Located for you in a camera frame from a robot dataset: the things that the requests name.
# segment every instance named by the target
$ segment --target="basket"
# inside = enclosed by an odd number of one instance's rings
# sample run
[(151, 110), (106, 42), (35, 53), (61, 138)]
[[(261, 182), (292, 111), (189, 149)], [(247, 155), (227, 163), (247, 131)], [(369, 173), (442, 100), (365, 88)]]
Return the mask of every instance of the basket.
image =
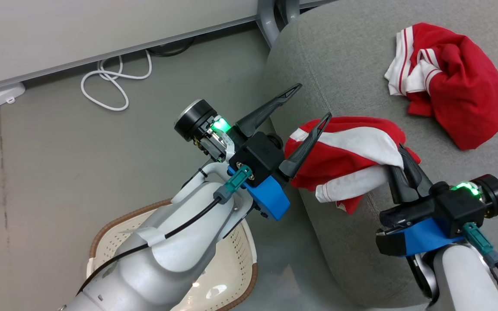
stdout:
[[(91, 244), (86, 277), (112, 258), (117, 248), (130, 236), (125, 230), (138, 228), (158, 207), (160, 201), (111, 221)], [(257, 252), (249, 225), (243, 220), (216, 244), (216, 254), (193, 287), (171, 311), (227, 311), (244, 301), (257, 282)]]

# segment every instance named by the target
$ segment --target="metal leg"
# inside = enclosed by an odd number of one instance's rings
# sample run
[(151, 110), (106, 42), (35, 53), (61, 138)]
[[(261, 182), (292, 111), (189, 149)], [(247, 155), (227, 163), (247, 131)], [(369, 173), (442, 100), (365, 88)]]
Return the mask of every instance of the metal leg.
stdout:
[(278, 0), (278, 8), (284, 23), (289, 24), (299, 17), (299, 0)]
[(275, 0), (259, 0), (257, 6), (257, 24), (265, 36), (269, 47), (272, 47), (280, 34), (274, 18), (274, 3)]

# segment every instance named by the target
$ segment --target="red cloth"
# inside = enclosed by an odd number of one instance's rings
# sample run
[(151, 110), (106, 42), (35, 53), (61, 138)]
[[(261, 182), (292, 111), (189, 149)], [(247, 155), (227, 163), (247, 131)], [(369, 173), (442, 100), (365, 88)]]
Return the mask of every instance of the red cloth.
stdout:
[(498, 132), (498, 71), (470, 38), (419, 23), (398, 34), (398, 48), (386, 78), (392, 95), (411, 100), (410, 114), (435, 116), (462, 150)]
[[(288, 157), (319, 120), (298, 128), (285, 144)], [(315, 191), (320, 202), (337, 201), (352, 214), (362, 196), (387, 182), (383, 165), (403, 166), (399, 144), (405, 133), (393, 122), (369, 117), (335, 117), (320, 136), (297, 176), (294, 187)], [(411, 150), (417, 162), (420, 159)]]

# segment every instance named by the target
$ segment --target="white cable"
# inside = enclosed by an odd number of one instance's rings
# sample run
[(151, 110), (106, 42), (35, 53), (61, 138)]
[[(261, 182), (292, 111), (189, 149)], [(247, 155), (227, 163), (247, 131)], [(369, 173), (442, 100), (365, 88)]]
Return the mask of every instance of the white cable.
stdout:
[[(82, 81), (80, 82), (80, 88), (82, 89), (83, 95), (86, 96), (87, 99), (93, 101), (95, 104), (98, 104), (99, 106), (106, 108), (106, 109), (109, 109), (109, 110), (122, 111), (122, 110), (125, 110), (126, 108), (128, 108), (128, 105), (130, 105), (130, 100), (128, 100), (128, 96), (126, 95), (126, 93), (124, 92), (122, 87), (115, 80), (118, 79), (118, 77), (124, 77), (126, 79), (146, 79), (148, 76), (150, 76), (151, 71), (153, 71), (153, 64), (151, 62), (151, 56), (149, 55), (149, 52), (147, 50), (145, 52), (147, 55), (147, 63), (149, 63), (149, 71), (147, 71), (146, 75), (130, 76), (130, 75), (125, 75), (124, 73), (122, 73), (122, 68), (123, 68), (122, 56), (118, 57), (118, 61), (120, 62), (120, 65), (118, 67), (117, 73), (115, 73), (114, 71), (105, 70), (103, 65), (105, 64), (105, 62), (108, 59), (103, 59), (103, 60), (97, 62), (97, 70), (91, 71), (91, 72), (87, 73), (85, 76), (83, 76)], [(114, 108), (111, 106), (107, 106), (107, 105), (103, 104), (102, 102), (98, 101), (97, 99), (95, 99), (87, 94), (86, 89), (84, 88), (83, 85), (86, 82), (87, 78), (89, 78), (93, 75), (97, 75), (97, 74), (99, 74), (99, 76), (102, 79), (104, 79), (105, 81), (111, 81), (111, 83), (113, 83), (113, 85), (115, 85), (116, 88), (120, 91), (120, 93), (122, 93), (122, 96), (124, 97), (124, 100), (126, 101), (126, 104), (124, 104), (124, 106), (122, 106), (120, 108)]]

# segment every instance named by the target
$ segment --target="gray fabric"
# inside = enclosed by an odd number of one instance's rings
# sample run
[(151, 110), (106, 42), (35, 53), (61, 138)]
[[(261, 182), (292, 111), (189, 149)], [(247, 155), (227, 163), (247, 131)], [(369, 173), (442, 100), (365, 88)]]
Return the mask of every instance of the gray fabric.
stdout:
[[(392, 120), (423, 159), (433, 182), (498, 177), (498, 134), (477, 150), (458, 150), (433, 119), (409, 116), (405, 97), (389, 96), (383, 78), (395, 55), (395, 34), (428, 22), (468, 35), (498, 68), (498, 2), (344, 0), (321, 6), (289, 24), (271, 50), (265, 70), (266, 96), (299, 82), (300, 94), (272, 117), (284, 139), (300, 124), (327, 110), (334, 116)], [(376, 249), (377, 214), (393, 206), (389, 187), (369, 193), (352, 216), (302, 191), (308, 214), (334, 277), (360, 305), (401, 307), (425, 300), (404, 259)], [(498, 249), (498, 218), (485, 232)]]

